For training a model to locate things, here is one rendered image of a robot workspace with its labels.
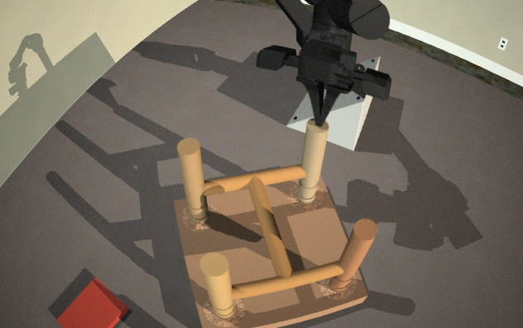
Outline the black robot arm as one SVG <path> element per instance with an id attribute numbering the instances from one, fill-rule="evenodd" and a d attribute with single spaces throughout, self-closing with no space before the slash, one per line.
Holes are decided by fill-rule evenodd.
<path id="1" fill-rule="evenodd" d="M 389 12 L 380 0 L 305 0 L 314 6 L 313 16 L 300 0 L 275 1 L 296 28 L 296 41 L 302 48 L 298 75 L 324 84 L 336 84 L 339 75 L 352 79 L 357 52 L 346 49 L 343 37 L 336 36 L 335 42 L 320 39 L 319 31 L 310 30 L 312 21 L 368 40 L 383 37 L 390 26 Z"/>

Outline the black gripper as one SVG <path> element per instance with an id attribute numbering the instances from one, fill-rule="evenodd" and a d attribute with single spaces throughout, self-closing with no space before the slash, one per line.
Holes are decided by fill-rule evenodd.
<path id="1" fill-rule="evenodd" d="M 320 22 L 312 21 L 311 31 L 319 31 L 320 39 L 335 42 L 335 37 L 340 36 L 346 40 L 346 49 L 350 51 L 352 33 L 340 27 L 335 27 Z M 299 56 L 296 50 L 284 46 L 268 46 L 259 51 L 257 55 L 256 67 L 277 71 L 284 65 L 298 68 Z M 296 80 L 303 83 L 307 89 L 314 113 L 315 125 L 322 127 L 328 117 L 330 109 L 333 107 L 337 97 L 348 94 L 353 83 L 360 84 L 366 95 L 377 99 L 388 101 L 391 89 L 391 77 L 381 71 L 367 68 L 360 72 L 355 70 L 353 78 L 338 76 L 336 84 L 326 86 L 324 98 L 324 83 L 319 80 L 303 79 L 296 76 Z M 323 106 L 323 107 L 322 107 Z"/>

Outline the tan wooden stool leg frame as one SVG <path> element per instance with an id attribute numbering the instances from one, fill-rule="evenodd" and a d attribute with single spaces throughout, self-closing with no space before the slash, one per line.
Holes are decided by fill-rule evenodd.
<path id="1" fill-rule="evenodd" d="M 306 125 L 301 164 L 209 181 L 204 180 L 199 141 L 188 137 L 178 143 L 180 170 L 192 221 L 202 224 L 208 220 L 207 195 L 249 189 L 276 272 L 276 277 L 232 285 L 228 260 L 221 253 L 205 254 L 199 265 L 216 316 L 231 317 L 235 312 L 233 300 L 278 292 L 330 277 L 329 287 L 333 291 L 341 292 L 348 287 L 377 235 L 377 225 L 370 219 L 360 219 L 338 261 L 293 273 L 264 188 L 299 179 L 297 199 L 306 204 L 314 201 L 328 132 L 326 121 L 318 127 L 311 118 Z"/>

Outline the tan wooden stool seat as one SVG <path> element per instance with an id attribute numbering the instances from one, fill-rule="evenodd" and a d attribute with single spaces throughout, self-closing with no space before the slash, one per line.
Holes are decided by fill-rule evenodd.
<path id="1" fill-rule="evenodd" d="M 293 272 L 338 261 L 347 244 L 322 176 L 314 201 L 297 199 L 298 180 L 264 186 Z M 234 300 L 229 318 L 214 314 L 199 266 L 207 253 L 227 260 L 231 284 L 276 277 L 249 189 L 207 195 L 209 218 L 197 224 L 186 199 L 174 200 L 186 267 L 202 328 L 277 328 L 324 316 L 364 302 L 359 270 L 348 287 L 333 291 L 330 278 Z"/>

